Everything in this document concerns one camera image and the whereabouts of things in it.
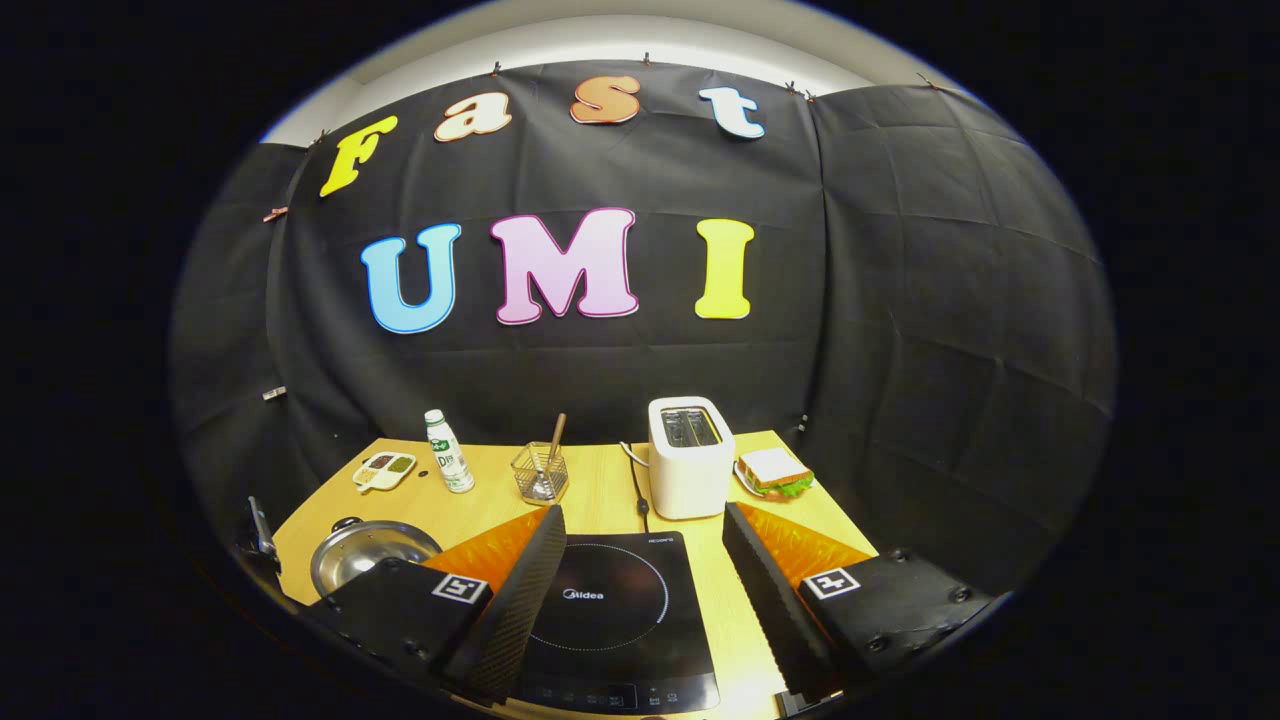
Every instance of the induction cooktop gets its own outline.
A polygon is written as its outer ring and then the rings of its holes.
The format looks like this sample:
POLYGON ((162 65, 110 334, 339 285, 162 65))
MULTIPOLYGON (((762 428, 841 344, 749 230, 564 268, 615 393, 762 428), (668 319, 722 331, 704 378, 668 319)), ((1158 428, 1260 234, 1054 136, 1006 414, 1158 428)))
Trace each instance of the induction cooktop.
POLYGON ((684 536, 568 536, 513 697, 611 715, 719 705, 684 536))

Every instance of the white toaster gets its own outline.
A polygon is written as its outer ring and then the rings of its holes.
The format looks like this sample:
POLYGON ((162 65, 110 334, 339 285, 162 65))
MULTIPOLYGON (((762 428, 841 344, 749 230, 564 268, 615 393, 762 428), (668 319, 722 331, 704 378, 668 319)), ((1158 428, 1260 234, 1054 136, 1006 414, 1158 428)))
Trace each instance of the white toaster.
POLYGON ((736 460, 733 433, 705 397, 649 404, 649 492, 668 520, 724 511, 736 460))

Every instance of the plate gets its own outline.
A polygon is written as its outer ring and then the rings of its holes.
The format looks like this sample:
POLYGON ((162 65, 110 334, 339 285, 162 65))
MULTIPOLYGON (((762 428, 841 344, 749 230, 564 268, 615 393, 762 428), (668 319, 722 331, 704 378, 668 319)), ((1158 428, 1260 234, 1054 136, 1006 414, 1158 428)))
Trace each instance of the plate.
POLYGON ((764 497, 763 492, 758 492, 755 488, 750 486, 750 483, 746 482, 746 478, 742 477, 742 470, 737 468, 736 460, 733 461, 733 474, 737 475, 737 482, 742 483, 742 489, 754 495, 755 497, 764 497))
POLYGON ((417 457, 406 452, 375 452, 361 462, 351 479, 360 495, 371 489, 392 489, 417 465, 417 457))

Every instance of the orange letter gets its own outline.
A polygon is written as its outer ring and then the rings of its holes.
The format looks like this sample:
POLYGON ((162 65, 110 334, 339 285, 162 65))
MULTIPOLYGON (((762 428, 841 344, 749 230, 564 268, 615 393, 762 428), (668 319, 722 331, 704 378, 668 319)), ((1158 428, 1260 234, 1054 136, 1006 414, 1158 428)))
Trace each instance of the orange letter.
POLYGON ((577 102, 568 114, 580 123, 625 123, 640 111, 640 101, 631 97, 640 83, 630 76, 594 77, 573 91, 577 102))

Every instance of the cable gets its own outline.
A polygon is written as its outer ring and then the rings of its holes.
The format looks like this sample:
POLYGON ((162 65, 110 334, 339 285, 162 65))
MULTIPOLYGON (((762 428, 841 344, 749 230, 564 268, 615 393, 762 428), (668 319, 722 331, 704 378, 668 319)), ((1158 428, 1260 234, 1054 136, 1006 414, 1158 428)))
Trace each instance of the cable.
POLYGON ((640 460, 639 457, 636 457, 636 456, 635 456, 635 454, 634 454, 634 452, 631 452, 631 450, 630 450, 630 448, 627 447, 627 443, 625 443, 625 442, 622 442, 622 441, 620 439, 620 441, 618 441, 618 445, 621 445, 621 446, 622 446, 622 452, 626 452, 627 455, 630 455, 632 460, 635 460, 636 462, 639 462, 639 464, 644 465, 645 468, 648 468, 648 466, 649 466, 649 464, 648 464, 648 462, 645 462, 644 460, 640 460))
POLYGON ((627 464, 627 468, 631 468, 631 484, 635 486, 636 488, 636 510, 640 512, 640 516, 644 518, 645 534, 649 534, 649 501, 646 501, 644 496, 640 495, 640 480, 636 479, 636 466, 635 466, 636 462, 644 465, 645 468, 648 468, 649 464, 636 457, 635 454, 631 452, 631 448, 627 447, 626 445, 622 445, 622 450, 626 450, 627 455, 630 455, 632 460, 632 462, 627 464))

